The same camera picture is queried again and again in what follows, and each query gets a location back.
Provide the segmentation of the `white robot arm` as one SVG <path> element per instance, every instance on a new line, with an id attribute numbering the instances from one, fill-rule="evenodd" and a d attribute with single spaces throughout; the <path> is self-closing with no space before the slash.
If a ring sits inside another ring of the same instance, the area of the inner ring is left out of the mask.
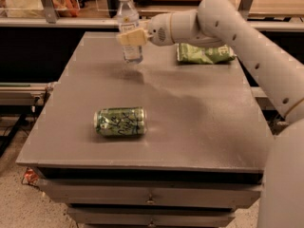
<path id="1" fill-rule="evenodd" d="M 257 228 L 304 228 L 304 67 L 252 28 L 229 0 L 202 0 L 197 9 L 154 16 L 118 35 L 124 46 L 225 44 L 233 49 L 289 124 L 269 148 Z"/>

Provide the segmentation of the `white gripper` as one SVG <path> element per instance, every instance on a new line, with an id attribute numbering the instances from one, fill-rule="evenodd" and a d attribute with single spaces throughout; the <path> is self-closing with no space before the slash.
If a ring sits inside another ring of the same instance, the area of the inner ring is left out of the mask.
<path id="1" fill-rule="evenodd" d="M 144 46 L 150 35 L 150 42 L 156 46 L 171 46 L 174 44 L 171 34 L 171 13 L 163 13 L 149 20 L 139 22 L 139 28 L 119 33 L 116 38 L 122 46 Z"/>

